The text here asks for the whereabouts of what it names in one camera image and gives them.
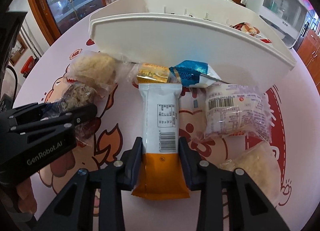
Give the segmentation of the person's left hand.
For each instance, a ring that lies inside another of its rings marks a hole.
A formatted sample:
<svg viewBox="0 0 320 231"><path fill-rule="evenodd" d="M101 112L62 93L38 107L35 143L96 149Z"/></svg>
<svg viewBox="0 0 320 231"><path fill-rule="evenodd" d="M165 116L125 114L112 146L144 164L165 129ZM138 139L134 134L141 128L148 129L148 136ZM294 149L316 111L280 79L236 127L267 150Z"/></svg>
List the person's left hand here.
<svg viewBox="0 0 320 231"><path fill-rule="evenodd" d="M37 202L34 197L31 179L28 178L16 187L18 199L18 208L22 213L35 214L37 211Z"/></svg>

